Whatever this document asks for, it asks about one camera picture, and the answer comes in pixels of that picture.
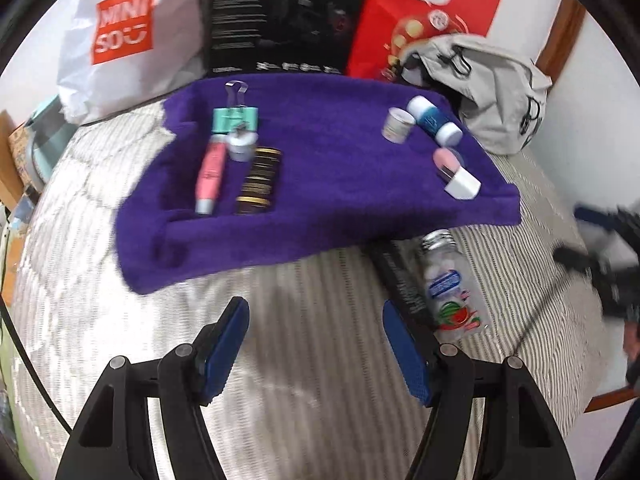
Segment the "clear candy bottle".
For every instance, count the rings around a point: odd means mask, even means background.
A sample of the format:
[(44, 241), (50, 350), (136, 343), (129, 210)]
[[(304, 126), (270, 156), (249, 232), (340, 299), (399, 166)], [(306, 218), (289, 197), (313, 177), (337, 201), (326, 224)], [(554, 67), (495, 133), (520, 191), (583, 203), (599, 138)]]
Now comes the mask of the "clear candy bottle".
[(456, 342), (486, 330), (490, 317), (468, 258), (448, 230), (420, 241), (424, 294), (441, 342)]

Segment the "black rectangular lighter box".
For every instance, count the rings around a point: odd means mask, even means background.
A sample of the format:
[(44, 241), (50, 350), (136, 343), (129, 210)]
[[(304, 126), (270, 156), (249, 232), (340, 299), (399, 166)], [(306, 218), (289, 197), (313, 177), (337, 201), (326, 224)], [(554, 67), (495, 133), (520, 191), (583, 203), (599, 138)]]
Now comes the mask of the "black rectangular lighter box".
[(419, 340), (435, 340), (435, 320), (428, 310), (424, 292), (398, 245), (374, 240), (364, 246), (363, 251), (409, 333)]

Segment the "black gold cylindrical tube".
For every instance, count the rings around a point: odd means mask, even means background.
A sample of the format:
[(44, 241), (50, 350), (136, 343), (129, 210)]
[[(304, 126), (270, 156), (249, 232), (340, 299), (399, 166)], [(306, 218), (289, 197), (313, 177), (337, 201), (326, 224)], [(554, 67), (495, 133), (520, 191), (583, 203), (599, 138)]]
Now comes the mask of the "black gold cylindrical tube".
[(271, 208), (281, 162), (282, 152), (276, 148), (258, 148), (255, 151), (250, 171), (235, 199), (236, 214), (261, 214)]

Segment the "pink eraser block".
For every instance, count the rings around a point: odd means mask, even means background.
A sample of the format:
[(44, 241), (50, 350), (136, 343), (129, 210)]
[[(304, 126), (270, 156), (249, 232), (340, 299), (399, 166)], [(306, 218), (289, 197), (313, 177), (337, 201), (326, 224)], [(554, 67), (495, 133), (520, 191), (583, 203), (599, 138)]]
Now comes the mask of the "pink eraser block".
[(459, 162), (448, 148), (438, 148), (433, 153), (433, 162), (445, 181), (445, 192), (455, 200), (474, 200), (482, 185)]

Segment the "pink highlighter pen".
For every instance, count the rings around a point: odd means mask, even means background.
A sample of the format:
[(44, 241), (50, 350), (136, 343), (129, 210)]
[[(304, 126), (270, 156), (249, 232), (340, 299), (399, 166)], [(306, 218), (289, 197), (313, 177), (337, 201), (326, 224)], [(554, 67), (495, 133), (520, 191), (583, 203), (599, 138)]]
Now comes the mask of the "pink highlighter pen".
[(208, 216), (213, 213), (220, 192), (226, 159), (227, 136), (225, 134), (213, 134), (207, 144), (201, 168), (198, 172), (198, 180), (196, 180), (196, 214)]

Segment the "white USB charger cube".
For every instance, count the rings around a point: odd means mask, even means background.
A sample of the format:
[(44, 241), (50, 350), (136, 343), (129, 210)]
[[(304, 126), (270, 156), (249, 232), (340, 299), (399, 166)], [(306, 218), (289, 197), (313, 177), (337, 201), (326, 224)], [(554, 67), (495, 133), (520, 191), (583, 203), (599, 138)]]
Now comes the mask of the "white USB charger cube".
[(239, 122), (227, 133), (227, 151), (234, 162), (249, 162), (255, 155), (258, 133), (247, 122)]

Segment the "teal binder clip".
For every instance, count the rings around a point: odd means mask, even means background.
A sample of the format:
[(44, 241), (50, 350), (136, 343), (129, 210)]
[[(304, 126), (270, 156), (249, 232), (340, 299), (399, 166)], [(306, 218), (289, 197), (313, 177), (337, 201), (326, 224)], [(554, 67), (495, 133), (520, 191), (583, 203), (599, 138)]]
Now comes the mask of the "teal binder clip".
[(258, 128), (258, 108), (245, 104), (248, 84), (242, 80), (229, 80), (224, 84), (227, 105), (213, 110), (212, 133), (226, 134), (243, 127), (249, 132)]

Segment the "blue white cylinder container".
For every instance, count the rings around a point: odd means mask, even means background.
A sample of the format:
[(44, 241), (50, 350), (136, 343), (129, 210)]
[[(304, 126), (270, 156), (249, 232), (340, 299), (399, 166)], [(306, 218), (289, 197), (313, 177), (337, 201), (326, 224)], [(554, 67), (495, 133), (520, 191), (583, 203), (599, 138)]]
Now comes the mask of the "blue white cylinder container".
[(425, 96), (412, 98), (407, 104), (407, 112), (442, 148), (454, 148), (462, 140), (461, 128)]

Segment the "striped quilted mattress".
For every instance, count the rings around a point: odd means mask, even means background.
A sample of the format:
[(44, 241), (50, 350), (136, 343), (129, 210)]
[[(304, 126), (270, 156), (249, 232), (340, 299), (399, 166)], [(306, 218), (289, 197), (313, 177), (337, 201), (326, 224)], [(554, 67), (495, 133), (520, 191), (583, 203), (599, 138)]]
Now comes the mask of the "striped quilted mattress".
[[(51, 479), (107, 362), (164, 356), (218, 318), (232, 296), (250, 327), (226, 388), (204, 410), (231, 479), (400, 479), (428, 419), (381, 321), (383, 291), (358, 248), (132, 292), (114, 245), (117, 208), (171, 140), (151, 104), (79, 129), (30, 222), (11, 312), (34, 370), (11, 362), (13, 414), (40, 479)], [(588, 282), (565, 281), (552, 252), (579, 244), (573, 216), (531, 154), (496, 166), (521, 195), (518, 226), (454, 231), (490, 323), (462, 340), (473, 358), (517, 354), (569, 432), (608, 360)]]

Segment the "purple towel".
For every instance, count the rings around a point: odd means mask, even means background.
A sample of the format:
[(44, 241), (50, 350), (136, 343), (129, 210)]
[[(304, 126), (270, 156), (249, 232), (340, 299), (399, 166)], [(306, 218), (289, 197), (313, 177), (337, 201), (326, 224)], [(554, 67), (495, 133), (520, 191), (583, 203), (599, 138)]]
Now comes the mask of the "purple towel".
[(204, 79), (164, 104), (174, 136), (120, 206), (115, 248), (125, 283), (149, 294), (189, 278), (244, 266), (294, 261), (387, 236), (405, 240), (441, 228), (515, 226), (520, 193), (472, 136), (458, 150), (480, 181), (474, 200), (444, 189), (434, 141), (416, 130), (401, 144), (382, 133), (388, 110), (416, 89), (337, 75), (287, 73), (247, 77), (258, 110), (259, 142), (282, 155), (271, 207), (238, 214), (248, 166), (224, 168), (215, 210), (195, 211), (195, 187), (213, 112), (227, 101), (224, 81)]

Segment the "grey Nike waist bag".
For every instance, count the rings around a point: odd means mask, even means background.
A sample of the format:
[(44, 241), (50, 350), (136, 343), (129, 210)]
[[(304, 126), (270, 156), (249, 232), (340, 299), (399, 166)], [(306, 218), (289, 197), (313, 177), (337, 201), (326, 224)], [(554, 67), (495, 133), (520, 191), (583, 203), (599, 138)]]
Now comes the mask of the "grey Nike waist bag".
[(544, 120), (552, 79), (531, 58), (482, 36), (451, 34), (414, 42), (396, 66), (408, 84), (457, 93), (459, 118), (491, 154), (518, 154)]

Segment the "wooden bedside table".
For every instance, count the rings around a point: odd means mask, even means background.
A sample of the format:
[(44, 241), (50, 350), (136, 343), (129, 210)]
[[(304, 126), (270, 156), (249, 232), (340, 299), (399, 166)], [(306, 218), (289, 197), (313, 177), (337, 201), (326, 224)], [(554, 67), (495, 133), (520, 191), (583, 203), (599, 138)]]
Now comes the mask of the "wooden bedside table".
[(12, 304), (17, 268), (24, 249), (26, 226), (10, 227), (9, 216), (17, 207), (26, 186), (18, 175), (9, 149), (8, 137), (20, 125), (15, 125), (6, 110), (1, 112), (1, 296)]

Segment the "teal thermos jug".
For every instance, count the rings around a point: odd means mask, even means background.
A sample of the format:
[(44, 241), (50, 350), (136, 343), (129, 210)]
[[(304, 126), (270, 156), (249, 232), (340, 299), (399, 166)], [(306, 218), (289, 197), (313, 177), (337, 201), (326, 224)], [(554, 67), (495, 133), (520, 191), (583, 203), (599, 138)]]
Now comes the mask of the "teal thermos jug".
[(66, 122), (60, 97), (52, 96), (32, 112), (24, 127), (26, 171), (32, 186), (42, 192), (77, 126)]

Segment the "white Miniso plastic bag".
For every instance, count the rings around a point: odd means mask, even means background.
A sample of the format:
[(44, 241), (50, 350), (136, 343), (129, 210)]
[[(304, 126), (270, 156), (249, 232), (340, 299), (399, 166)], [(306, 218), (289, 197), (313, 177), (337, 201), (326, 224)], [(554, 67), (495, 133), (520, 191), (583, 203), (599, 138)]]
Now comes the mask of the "white Miniso plastic bag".
[(203, 0), (77, 0), (56, 86), (65, 119), (96, 122), (205, 73)]

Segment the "black headphone box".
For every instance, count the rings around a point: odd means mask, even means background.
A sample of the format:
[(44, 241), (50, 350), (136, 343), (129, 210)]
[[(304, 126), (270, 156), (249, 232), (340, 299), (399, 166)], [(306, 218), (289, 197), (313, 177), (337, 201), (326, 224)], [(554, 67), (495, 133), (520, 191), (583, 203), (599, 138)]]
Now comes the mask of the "black headphone box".
[(342, 74), (364, 0), (206, 0), (209, 77)]

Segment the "red paper shopping bag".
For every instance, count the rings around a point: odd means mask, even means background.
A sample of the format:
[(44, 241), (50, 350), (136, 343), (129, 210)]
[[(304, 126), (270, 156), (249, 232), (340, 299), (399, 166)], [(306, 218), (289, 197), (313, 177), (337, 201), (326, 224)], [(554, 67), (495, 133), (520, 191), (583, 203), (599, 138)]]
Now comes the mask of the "red paper shopping bag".
[(349, 77), (392, 80), (410, 51), (435, 36), (485, 36), (501, 0), (364, 0)]

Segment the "wooden door frame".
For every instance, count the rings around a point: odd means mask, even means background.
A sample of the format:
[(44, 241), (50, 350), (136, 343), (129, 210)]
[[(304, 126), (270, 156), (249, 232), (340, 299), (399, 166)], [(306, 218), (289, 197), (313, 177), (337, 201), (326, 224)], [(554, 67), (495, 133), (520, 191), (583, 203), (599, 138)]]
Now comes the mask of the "wooden door frame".
[(578, 0), (561, 0), (537, 67), (557, 82), (582, 30), (585, 7)]

